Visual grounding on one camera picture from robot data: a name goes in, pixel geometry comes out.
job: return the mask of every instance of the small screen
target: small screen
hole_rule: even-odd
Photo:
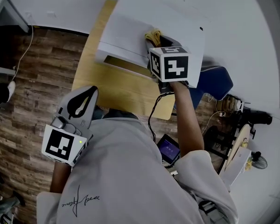
[[[174,160],[179,153],[179,148],[167,140],[160,145],[159,150],[161,154],[165,155],[171,160]]]

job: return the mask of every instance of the wooden floor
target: wooden floor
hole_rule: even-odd
[[[0,172],[6,181],[0,192],[4,197],[12,190],[23,195],[26,207],[15,208],[16,218],[23,223],[36,223],[36,196],[49,190],[54,163],[41,154],[44,126],[52,121],[59,101],[71,90],[86,39],[84,35],[36,28],[15,79],[15,93],[10,102],[0,105]],[[29,42],[27,35],[0,30],[0,65],[16,66]],[[0,82],[7,83],[8,77],[0,75]],[[196,110],[202,130],[215,103],[205,96]],[[147,117],[139,118],[147,127]],[[221,122],[215,116],[209,126],[223,128]],[[175,116],[170,120],[152,118],[151,124],[157,140],[164,133],[176,139]]]

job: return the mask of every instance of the black and white marker cube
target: black and white marker cube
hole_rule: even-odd
[[[42,153],[49,158],[74,166],[86,147],[86,138],[46,125]]]
[[[151,48],[150,69],[162,82],[189,80],[191,53],[186,47]]]

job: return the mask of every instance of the white t-shirt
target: white t-shirt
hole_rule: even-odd
[[[136,119],[95,120],[94,137],[73,168],[62,194],[37,196],[38,224],[203,224],[197,197],[213,201],[237,223],[236,207],[206,151],[175,164],[179,183]]]

